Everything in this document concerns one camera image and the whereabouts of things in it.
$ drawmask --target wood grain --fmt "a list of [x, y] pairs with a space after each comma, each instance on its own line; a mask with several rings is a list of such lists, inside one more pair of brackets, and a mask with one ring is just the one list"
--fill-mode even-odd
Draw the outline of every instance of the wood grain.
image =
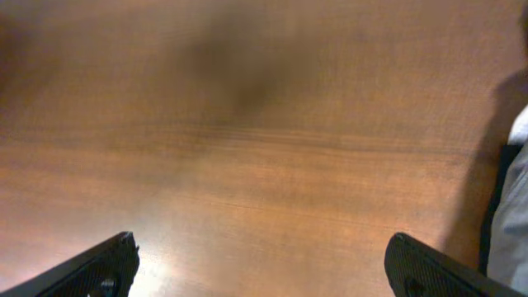
[[0, 2], [0, 290], [122, 230], [133, 296], [390, 296], [475, 266], [521, 2]]

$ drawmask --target gray fabric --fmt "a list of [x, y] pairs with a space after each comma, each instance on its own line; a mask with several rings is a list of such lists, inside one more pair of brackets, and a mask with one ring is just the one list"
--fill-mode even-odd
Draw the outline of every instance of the gray fabric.
[[488, 276], [528, 295], [528, 144], [508, 168], [493, 217]]

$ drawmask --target textured grip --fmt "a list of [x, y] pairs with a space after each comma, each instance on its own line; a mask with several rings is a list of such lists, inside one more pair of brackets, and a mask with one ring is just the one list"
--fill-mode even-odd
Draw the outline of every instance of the textured grip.
[[404, 233], [390, 239], [384, 264], [396, 297], [524, 296]]

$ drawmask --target wooden table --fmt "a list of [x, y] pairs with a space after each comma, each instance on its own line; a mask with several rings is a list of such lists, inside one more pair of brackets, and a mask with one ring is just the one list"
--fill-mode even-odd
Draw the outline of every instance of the wooden table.
[[0, 290], [122, 230], [132, 296], [390, 296], [475, 266], [521, 2], [0, 2]]

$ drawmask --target black object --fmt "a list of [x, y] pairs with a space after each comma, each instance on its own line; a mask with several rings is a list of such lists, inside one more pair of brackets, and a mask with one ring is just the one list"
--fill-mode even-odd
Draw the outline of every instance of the black object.
[[522, 145], [504, 145], [501, 151], [501, 158], [498, 165], [497, 180], [495, 181], [495, 190], [489, 201], [488, 210], [484, 215], [484, 221], [480, 228], [480, 246], [478, 249], [478, 272], [488, 275], [489, 248], [491, 247], [492, 222], [497, 207], [501, 202], [502, 188], [506, 180], [506, 174], [513, 160], [522, 149]]
[[384, 264], [396, 297], [524, 296], [404, 233], [390, 239]]
[[131, 232], [119, 233], [0, 297], [128, 296], [139, 268], [138, 250]]

